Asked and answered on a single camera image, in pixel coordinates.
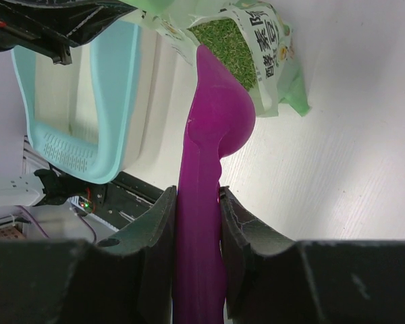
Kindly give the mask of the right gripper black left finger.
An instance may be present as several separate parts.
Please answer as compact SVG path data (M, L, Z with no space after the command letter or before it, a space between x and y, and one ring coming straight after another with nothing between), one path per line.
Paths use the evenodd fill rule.
M128 266L114 275L112 323L170 322L175 214L176 187L170 186L147 212L97 244Z

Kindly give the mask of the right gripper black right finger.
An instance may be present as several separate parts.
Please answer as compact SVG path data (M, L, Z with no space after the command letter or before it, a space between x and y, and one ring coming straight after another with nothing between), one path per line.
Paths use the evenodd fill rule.
M240 310L273 278L273 260L294 240L248 211L227 187L220 188L221 251L227 269L227 309Z

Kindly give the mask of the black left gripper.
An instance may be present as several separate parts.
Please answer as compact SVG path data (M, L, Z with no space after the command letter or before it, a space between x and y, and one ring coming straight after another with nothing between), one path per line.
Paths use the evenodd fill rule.
M135 10L122 1L0 1L0 52L21 46L69 65L70 46L89 43Z

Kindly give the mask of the green cat litter bag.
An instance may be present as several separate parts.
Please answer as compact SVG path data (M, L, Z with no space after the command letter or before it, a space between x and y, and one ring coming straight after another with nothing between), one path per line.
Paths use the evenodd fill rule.
M201 44L189 31L193 26L230 18L236 22L252 54L256 85L247 90L259 117L278 114L289 105L305 116L304 77L294 52L293 28L265 1L129 1L137 12L129 18L156 31L192 67Z

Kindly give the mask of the magenta plastic litter scoop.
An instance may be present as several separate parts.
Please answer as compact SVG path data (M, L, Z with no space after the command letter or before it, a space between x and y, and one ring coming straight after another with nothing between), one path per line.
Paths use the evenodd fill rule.
M184 130L175 221L174 323L222 323L226 273L221 257L221 159L254 129L248 91L204 45Z

